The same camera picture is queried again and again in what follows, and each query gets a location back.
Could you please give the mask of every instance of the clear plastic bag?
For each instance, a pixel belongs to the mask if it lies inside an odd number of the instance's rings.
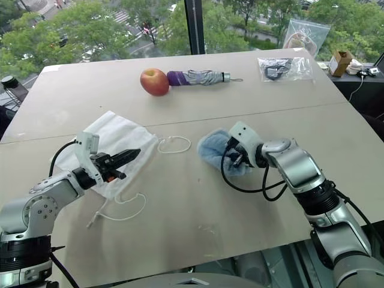
[[[263,82],[311,80],[313,72],[308,58],[258,58]]]
[[[283,48],[303,47],[316,57],[330,28],[328,25],[290,19]]]

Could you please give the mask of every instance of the black cable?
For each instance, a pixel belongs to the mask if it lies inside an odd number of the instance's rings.
[[[50,252],[49,257],[51,258],[52,262],[60,269],[60,271],[64,274],[66,279],[71,283],[73,288],[80,288],[79,285],[77,285],[76,281],[73,279],[71,274],[66,270],[66,268],[61,264],[59,259],[56,258],[56,256]]]
[[[364,220],[364,222],[366,222],[368,228],[371,230],[372,234],[376,237],[376,239],[378,240],[380,246],[382,249],[384,249],[384,241],[383,241],[383,238],[380,236],[380,234],[378,233],[378,231],[376,230],[376,228],[372,225],[372,223],[369,221],[369,219],[364,215],[364,213],[356,206],[356,204],[354,204],[351,199],[349,197],[347,197],[346,195],[344,195],[342,192],[340,192],[339,190],[337,190],[336,188],[334,188],[334,190],[336,191],[336,194],[344,199],[344,202],[345,203],[348,203],[350,206],[352,206],[352,208],[360,215],[360,217]]]
[[[284,185],[284,187],[281,189],[281,191],[275,197],[270,198],[266,193],[267,188],[265,187],[266,186],[266,178],[268,175],[268,170],[269,170],[269,165],[267,164],[265,167],[264,176],[263,176],[262,190],[263,190],[264,198],[270,202],[273,202],[273,201],[278,200],[284,194],[284,191],[287,189],[287,184]]]
[[[228,152],[230,149],[231,149],[231,147],[230,147],[230,145],[228,145],[228,146],[226,147],[225,151],[224,151],[224,154],[223,154],[223,156],[222,156],[222,158],[221,158],[221,163],[220,163],[221,175],[222,175],[222,177],[223,177],[225,183],[227,183],[227,184],[228,184],[229,186],[231,186],[233,189],[238,190],[238,191],[240,191],[240,192],[244,192],[244,193],[257,193],[257,192],[262,192],[263,189],[246,190],[246,189],[239,188],[239,187],[233,185],[231,182],[229,182],[229,180],[227,179],[227,177],[226,177],[226,175],[225,175],[225,173],[224,173],[224,159],[225,159],[225,157],[226,157],[226,155],[227,155],[227,152]],[[279,186],[279,185],[281,185],[281,184],[284,184],[284,183],[285,183],[285,181],[280,181],[280,182],[278,182],[278,183],[276,183],[276,184],[274,184],[274,185],[265,187],[265,190],[269,190],[269,189],[275,188],[275,187],[277,187],[277,186]]]
[[[56,162],[56,158],[59,156],[59,154],[68,146],[72,145],[72,144],[75,144],[75,140],[65,144],[63,147],[61,147],[55,154],[55,156],[53,156],[52,158],[52,162],[50,164],[50,168],[49,168],[49,175],[48,177],[51,177],[53,175],[53,167],[55,166],[55,162]]]

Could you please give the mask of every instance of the small brown box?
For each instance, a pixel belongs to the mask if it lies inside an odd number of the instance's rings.
[[[353,55],[349,52],[335,51],[329,62],[329,70],[332,76],[341,77],[352,61]]]

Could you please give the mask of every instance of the blue cloth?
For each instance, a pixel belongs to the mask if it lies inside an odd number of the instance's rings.
[[[226,130],[215,130],[201,138],[197,144],[197,153],[205,162],[221,170],[221,158],[229,139],[230,136]],[[224,172],[226,176],[242,176],[251,172],[251,168],[245,163],[241,163],[238,167],[233,165],[239,156],[240,153],[233,148],[227,152],[224,159]]]

